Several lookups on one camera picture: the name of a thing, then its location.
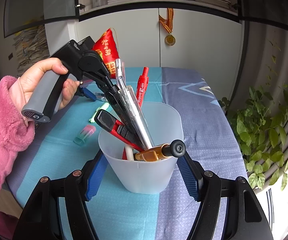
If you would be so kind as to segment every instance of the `medal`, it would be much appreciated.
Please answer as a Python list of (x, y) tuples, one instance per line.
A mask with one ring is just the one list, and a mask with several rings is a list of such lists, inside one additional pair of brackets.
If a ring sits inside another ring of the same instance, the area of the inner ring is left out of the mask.
[(167, 8), (167, 15), (168, 15), (168, 19), (167, 20), (165, 20), (162, 16), (159, 15), (159, 22), (163, 25), (165, 30), (169, 33), (165, 37), (166, 45), (173, 46), (175, 44), (175, 38), (172, 35), (174, 9), (173, 8)]
[(169, 34), (165, 37), (165, 43), (168, 46), (173, 46), (175, 44), (175, 38), (172, 34)]

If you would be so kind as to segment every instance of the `table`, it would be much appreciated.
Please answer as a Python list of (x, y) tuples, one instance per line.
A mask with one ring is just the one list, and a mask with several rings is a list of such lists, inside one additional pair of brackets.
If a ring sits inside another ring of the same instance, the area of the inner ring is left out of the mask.
[[(134, 90), (141, 73), (142, 68), (126, 68), (126, 82)], [(177, 68), (150, 68), (148, 76), (145, 101), (169, 104), (180, 113), (191, 158), (219, 177), (247, 177), (234, 134), (205, 80), (193, 70)], [(88, 88), (99, 91), (93, 83)], [(99, 150), (100, 128), (95, 124), (95, 134), (82, 147), (73, 139), (101, 104), (75, 97), (51, 122), (37, 129), (33, 143), (19, 153), (6, 179), (20, 205), (25, 205), (41, 177), (64, 178), (93, 159)], [(106, 240), (186, 239), (198, 206), (188, 195), (177, 166), (167, 188), (155, 195), (127, 191), (108, 166), (97, 195), (87, 203), (99, 238)], [(64, 199), (60, 199), (60, 210), (64, 234), (72, 239)], [(221, 199), (213, 239), (221, 239), (225, 211), (226, 199)]]

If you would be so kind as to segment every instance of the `medal ribbon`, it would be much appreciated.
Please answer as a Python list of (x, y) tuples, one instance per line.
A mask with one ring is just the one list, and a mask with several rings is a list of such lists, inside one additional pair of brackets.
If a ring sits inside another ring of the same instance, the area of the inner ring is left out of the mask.
[(165, 20), (162, 16), (159, 15), (159, 22), (163, 25), (163, 27), (169, 34), (171, 34), (173, 31), (173, 17), (173, 8), (167, 8), (167, 20)]

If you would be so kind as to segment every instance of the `pen holder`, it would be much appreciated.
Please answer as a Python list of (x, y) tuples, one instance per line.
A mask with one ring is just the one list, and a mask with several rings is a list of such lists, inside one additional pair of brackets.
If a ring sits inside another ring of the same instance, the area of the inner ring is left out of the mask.
[[(144, 102), (142, 112), (155, 145), (184, 139), (181, 117), (173, 107), (158, 102)], [(170, 157), (156, 162), (122, 160), (124, 143), (103, 129), (100, 131), (99, 145), (127, 190), (157, 194), (167, 187), (177, 158)]]

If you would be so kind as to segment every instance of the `red snack bag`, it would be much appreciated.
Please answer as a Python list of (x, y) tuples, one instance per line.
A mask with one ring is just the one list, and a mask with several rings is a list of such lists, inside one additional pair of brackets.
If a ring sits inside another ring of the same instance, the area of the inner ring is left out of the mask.
[(119, 58), (119, 56), (111, 29), (103, 33), (92, 50), (101, 56), (108, 71), (111, 73), (111, 78), (116, 78), (115, 60)]

